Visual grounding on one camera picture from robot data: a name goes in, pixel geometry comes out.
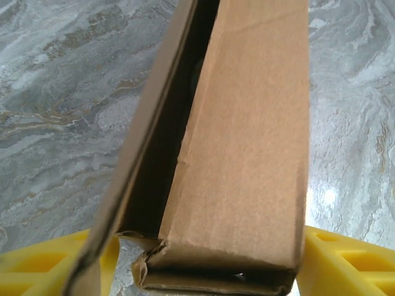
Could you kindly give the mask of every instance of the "torn cardboard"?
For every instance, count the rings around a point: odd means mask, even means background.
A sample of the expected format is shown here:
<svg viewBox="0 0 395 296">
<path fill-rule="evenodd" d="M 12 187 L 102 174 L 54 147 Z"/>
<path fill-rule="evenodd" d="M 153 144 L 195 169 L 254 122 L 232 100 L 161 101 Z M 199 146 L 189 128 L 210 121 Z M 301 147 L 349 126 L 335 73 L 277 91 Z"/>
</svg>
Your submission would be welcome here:
<svg viewBox="0 0 395 296">
<path fill-rule="evenodd" d="M 99 280 L 115 232 L 146 250 L 132 267 L 144 289 L 289 292 L 309 167 L 307 5 L 180 1 L 65 295 Z"/>
</svg>

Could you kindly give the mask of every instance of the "open cardboard box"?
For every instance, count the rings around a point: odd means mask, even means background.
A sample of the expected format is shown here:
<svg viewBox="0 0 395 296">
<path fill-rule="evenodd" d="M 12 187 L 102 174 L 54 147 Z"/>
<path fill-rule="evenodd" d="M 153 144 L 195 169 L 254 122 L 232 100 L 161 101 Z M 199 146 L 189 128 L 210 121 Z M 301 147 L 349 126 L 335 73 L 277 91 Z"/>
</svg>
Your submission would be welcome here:
<svg viewBox="0 0 395 296">
<path fill-rule="evenodd" d="M 114 234 L 145 249 L 132 272 L 146 290 L 290 291 L 309 167 L 307 6 L 179 2 L 64 295 L 100 295 Z"/>
</svg>

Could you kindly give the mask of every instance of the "corrugated cardboard edge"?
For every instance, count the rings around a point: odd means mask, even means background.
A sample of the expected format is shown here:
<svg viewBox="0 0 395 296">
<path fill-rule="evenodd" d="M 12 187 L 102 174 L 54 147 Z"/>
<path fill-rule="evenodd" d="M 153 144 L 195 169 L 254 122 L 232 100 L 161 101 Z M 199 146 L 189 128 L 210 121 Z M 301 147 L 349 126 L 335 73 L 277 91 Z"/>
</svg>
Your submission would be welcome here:
<svg viewBox="0 0 395 296">
<path fill-rule="evenodd" d="M 158 52 L 151 75 L 144 88 L 143 98 L 145 99 L 141 99 L 133 120 L 133 122 L 146 123 L 146 126 L 136 126 L 132 122 L 127 140 L 120 152 L 119 159 L 133 159 L 133 162 L 118 163 L 112 182 L 95 217 L 93 227 L 65 283 L 63 295 L 100 295 L 100 291 L 94 289 L 94 287 L 100 287 L 98 260 L 110 237 L 121 223 L 133 180 L 136 177 L 136 168 L 141 163 L 143 151 L 152 136 L 164 103 L 164 93 L 168 91 L 168 83 L 165 80 L 168 81 L 169 77 L 174 74 L 175 67 L 173 65 L 178 61 L 177 57 L 180 55 L 178 45 L 185 42 L 183 32 L 189 28 L 191 12 L 196 4 L 196 0 L 184 0 L 180 1 L 176 8 L 163 45 Z M 173 73 L 164 75 L 163 71 L 167 69 L 172 69 Z M 158 85 L 164 85 L 167 88 L 159 89 Z"/>
<path fill-rule="evenodd" d="M 149 262 L 155 257 L 161 257 L 168 251 L 168 243 L 162 242 L 158 248 L 145 252 L 132 264 L 131 272 L 137 287 L 147 291 L 183 294 L 243 294 L 243 295 L 265 295 L 282 296 L 289 294 L 296 273 L 294 271 L 283 271 L 284 284 L 276 287 L 264 287 L 258 283 L 246 282 L 239 276 L 221 275 L 220 277 L 207 275 L 196 275 L 185 273 L 173 274 L 163 269 L 152 269 Z"/>
</svg>

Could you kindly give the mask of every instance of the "marble countertop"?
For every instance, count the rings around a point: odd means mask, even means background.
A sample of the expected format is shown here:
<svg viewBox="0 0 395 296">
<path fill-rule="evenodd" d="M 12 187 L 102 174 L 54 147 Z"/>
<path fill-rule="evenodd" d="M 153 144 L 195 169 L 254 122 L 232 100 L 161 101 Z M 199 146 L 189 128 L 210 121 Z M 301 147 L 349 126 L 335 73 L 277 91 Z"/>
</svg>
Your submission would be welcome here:
<svg viewBox="0 0 395 296">
<path fill-rule="evenodd" d="M 176 4 L 0 1 L 0 252 L 91 226 Z M 307 224 L 395 249 L 395 2 L 309 14 Z"/>
</svg>

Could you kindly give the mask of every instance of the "cardboard box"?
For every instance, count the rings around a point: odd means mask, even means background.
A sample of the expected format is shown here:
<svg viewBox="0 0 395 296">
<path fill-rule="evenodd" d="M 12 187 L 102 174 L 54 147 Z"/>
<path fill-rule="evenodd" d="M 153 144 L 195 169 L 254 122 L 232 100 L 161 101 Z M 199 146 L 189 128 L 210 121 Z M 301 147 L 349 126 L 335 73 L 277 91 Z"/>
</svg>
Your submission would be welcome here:
<svg viewBox="0 0 395 296">
<path fill-rule="evenodd" d="M 132 266 L 144 289 L 289 292 L 309 167 L 307 6 L 180 1 L 65 295 L 98 295 L 114 233 L 146 250 Z"/>
</svg>

